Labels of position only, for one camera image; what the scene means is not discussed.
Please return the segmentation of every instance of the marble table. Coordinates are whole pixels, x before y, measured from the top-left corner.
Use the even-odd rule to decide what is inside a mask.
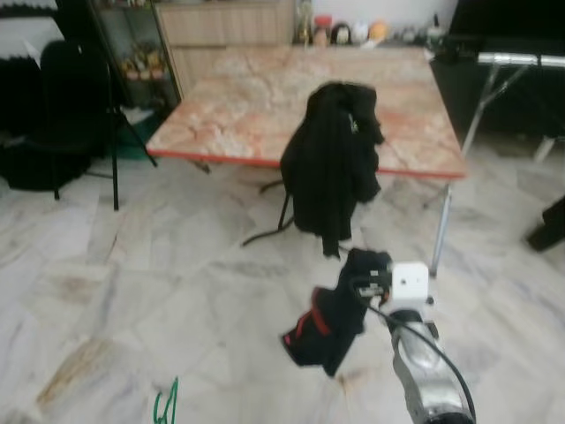
[[[386,138],[378,147],[380,173],[464,178],[465,161],[422,49],[227,49],[147,149],[158,156],[276,167],[309,94],[329,80],[375,87],[375,113]],[[449,185],[445,194],[433,274],[448,218]]]

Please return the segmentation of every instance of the black cable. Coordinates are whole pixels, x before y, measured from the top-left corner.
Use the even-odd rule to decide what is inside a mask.
[[[475,404],[473,403],[471,391],[469,390],[469,387],[467,387],[467,383],[463,379],[463,376],[461,375],[461,373],[459,372],[459,370],[457,369],[455,364],[449,359],[449,357],[445,353],[443,353],[434,343],[432,343],[430,340],[428,340],[426,337],[424,337],[418,331],[414,330],[412,327],[406,325],[402,321],[397,320],[396,318],[393,318],[392,316],[389,316],[387,314],[382,313],[376,307],[372,307],[371,303],[365,302],[365,300],[361,297],[361,295],[355,290],[354,284],[356,284],[356,283],[371,283],[372,281],[373,280],[371,278],[368,278],[366,276],[355,276],[350,280],[350,289],[353,292],[355,299],[361,305],[363,305],[367,309],[373,311],[378,316],[382,317],[387,323],[393,324],[396,327],[402,327],[403,329],[407,329],[410,333],[414,334],[415,336],[417,336],[421,340],[423,340],[428,346],[430,346],[432,348],[432,350],[434,352],[436,352],[438,355],[440,355],[440,358],[442,358],[445,361],[445,363],[448,364],[449,368],[451,368],[451,371],[453,371],[453,373],[456,375],[457,381],[459,381],[459,384],[461,384],[461,388],[463,389],[463,393],[464,393],[465,398],[467,400],[467,406],[469,406],[469,412],[471,413],[471,417],[473,418],[473,421],[475,422],[475,424],[477,424],[477,416],[475,415]]]

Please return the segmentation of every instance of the marble floor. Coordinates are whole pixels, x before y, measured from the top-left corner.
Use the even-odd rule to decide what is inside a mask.
[[[565,163],[556,150],[535,164],[530,150],[494,136],[473,146],[432,284],[430,315],[482,423],[565,422],[565,247],[537,255],[520,242],[565,193]],[[294,228],[239,246],[276,222],[282,189],[257,193],[274,170],[206,175],[162,159],[119,172],[117,213],[104,179],[70,183],[59,202],[0,187],[1,424],[148,424],[175,376],[177,423],[410,422],[374,316],[336,380],[280,346],[341,263]],[[422,204],[441,182],[380,182],[352,244],[429,262],[441,205]]]

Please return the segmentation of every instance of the green cable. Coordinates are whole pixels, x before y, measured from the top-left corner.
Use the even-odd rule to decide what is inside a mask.
[[[162,417],[157,417],[157,411],[159,410],[159,401],[161,400],[162,393],[159,392],[155,398],[155,404],[153,406],[153,423],[154,424],[168,424],[167,422],[167,412],[169,411],[170,401],[173,401],[173,410],[171,413],[170,424],[175,424],[175,411],[177,409],[177,390],[178,390],[178,377],[175,378],[173,385],[170,387],[169,398],[165,404],[165,410],[162,413]]]

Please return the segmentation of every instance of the red table edge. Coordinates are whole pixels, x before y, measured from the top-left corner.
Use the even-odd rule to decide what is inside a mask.
[[[189,159],[191,161],[215,162],[215,163],[238,163],[241,165],[262,166],[268,168],[278,168],[279,161],[266,161],[264,159],[252,159],[235,156],[219,156],[219,155],[200,155],[197,153],[179,153],[171,150],[161,150],[159,148],[148,148],[150,155],[160,157],[177,157],[181,159]],[[378,174],[391,174],[401,177],[414,178],[437,178],[437,179],[463,179],[467,177],[466,172],[427,172],[416,170],[389,170],[387,168],[379,168]]]

